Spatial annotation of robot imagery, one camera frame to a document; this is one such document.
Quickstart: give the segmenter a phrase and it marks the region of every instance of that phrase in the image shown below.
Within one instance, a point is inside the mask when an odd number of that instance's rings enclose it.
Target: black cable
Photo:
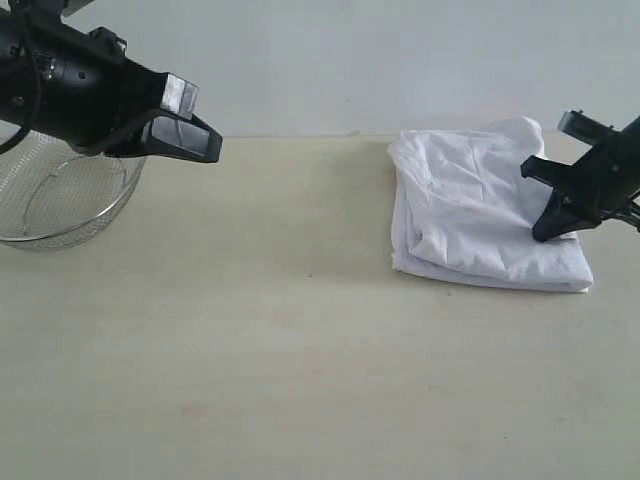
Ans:
[[[18,35],[20,36],[21,51],[24,49],[25,57],[28,62],[29,72],[31,73],[31,80],[33,81],[33,97],[31,98],[31,109],[28,114],[25,115],[24,121],[20,130],[18,130],[9,140],[0,145],[0,155],[7,153],[9,150],[17,147],[27,135],[31,132],[33,125],[38,119],[38,113],[40,113],[40,103],[42,102],[42,81],[40,79],[40,71],[38,70],[38,64],[36,63],[36,57],[33,52],[33,42],[31,40],[31,33],[29,32],[29,26],[27,25],[27,19],[20,7],[21,0],[9,0],[9,8],[11,9],[11,16],[18,28]]]

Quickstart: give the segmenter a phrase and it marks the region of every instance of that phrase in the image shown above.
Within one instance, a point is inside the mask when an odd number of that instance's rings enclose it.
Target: white cloth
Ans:
[[[544,157],[528,118],[484,131],[406,131],[389,148],[398,172],[393,267],[469,285],[586,291],[593,276],[575,234],[536,242],[531,228],[551,188],[523,179]]]

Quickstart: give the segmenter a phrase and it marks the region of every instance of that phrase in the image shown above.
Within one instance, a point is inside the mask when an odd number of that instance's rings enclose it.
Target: cloth fold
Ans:
[[[469,285],[584,292],[593,276],[577,235],[536,242],[531,228],[551,188],[520,175],[544,157],[528,118],[483,131],[405,131],[389,147],[397,169],[393,267]]]

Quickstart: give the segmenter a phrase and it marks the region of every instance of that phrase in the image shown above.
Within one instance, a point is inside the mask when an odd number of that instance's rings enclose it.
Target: wire mesh basket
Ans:
[[[0,243],[48,251],[86,242],[129,201],[145,161],[84,157],[31,133],[0,156]]]

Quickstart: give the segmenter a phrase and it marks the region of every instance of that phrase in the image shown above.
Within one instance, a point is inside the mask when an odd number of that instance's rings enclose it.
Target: beige table surface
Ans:
[[[582,236],[587,295],[395,273],[387,143],[154,159],[94,241],[0,249],[0,478],[640,478],[640,237]]]

